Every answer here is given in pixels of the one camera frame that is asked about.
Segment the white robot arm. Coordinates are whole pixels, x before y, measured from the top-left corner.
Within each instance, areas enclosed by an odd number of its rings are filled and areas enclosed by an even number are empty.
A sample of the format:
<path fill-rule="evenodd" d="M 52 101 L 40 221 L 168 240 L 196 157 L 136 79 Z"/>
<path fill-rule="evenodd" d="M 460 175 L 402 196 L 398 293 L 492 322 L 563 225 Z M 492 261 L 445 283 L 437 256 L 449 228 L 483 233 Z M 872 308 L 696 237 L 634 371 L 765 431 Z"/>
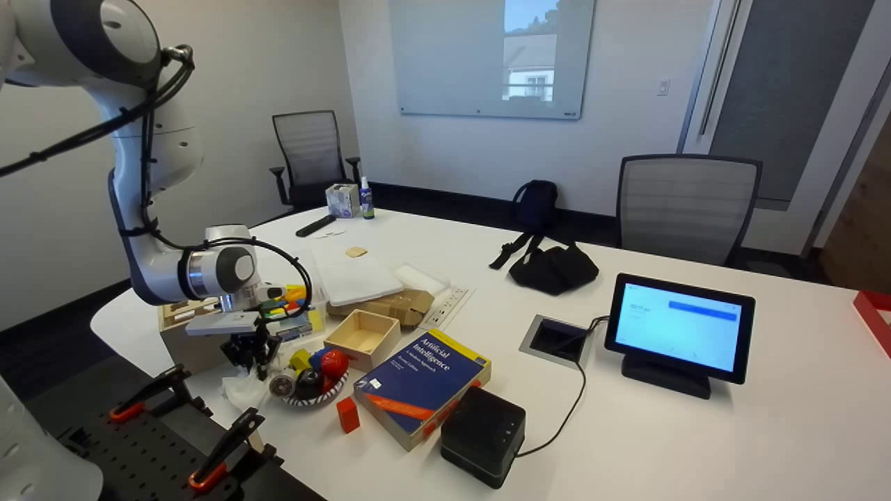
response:
<path fill-rule="evenodd" d="M 136 0 L 4 0 L 4 79 L 11 87 L 77 87 L 100 109 L 97 125 L 4 173 L 112 137 L 109 197 L 133 293 L 155 306 L 215 297 L 219 335 L 228 335 L 222 354 L 264 375 L 277 336 L 260 314 L 268 301 L 257 269 L 260 240 L 245 225 L 217 225 L 200 246 L 175 246 L 150 217 L 150 197 L 197 164 L 175 105 L 193 69 L 193 48 L 165 48 Z"/>

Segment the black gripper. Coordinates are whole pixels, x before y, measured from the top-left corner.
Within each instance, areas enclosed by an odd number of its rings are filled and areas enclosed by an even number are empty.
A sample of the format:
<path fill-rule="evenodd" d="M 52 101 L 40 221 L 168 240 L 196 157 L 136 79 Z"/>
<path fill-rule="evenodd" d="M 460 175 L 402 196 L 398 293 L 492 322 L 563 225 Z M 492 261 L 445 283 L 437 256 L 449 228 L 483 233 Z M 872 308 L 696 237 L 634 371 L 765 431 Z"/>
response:
<path fill-rule="evenodd" d="M 231 335 L 219 350 L 231 365 L 257 367 L 257 378 L 271 378 L 271 359 L 277 356 L 281 339 L 268 329 L 264 321 L 257 321 L 247 335 Z"/>

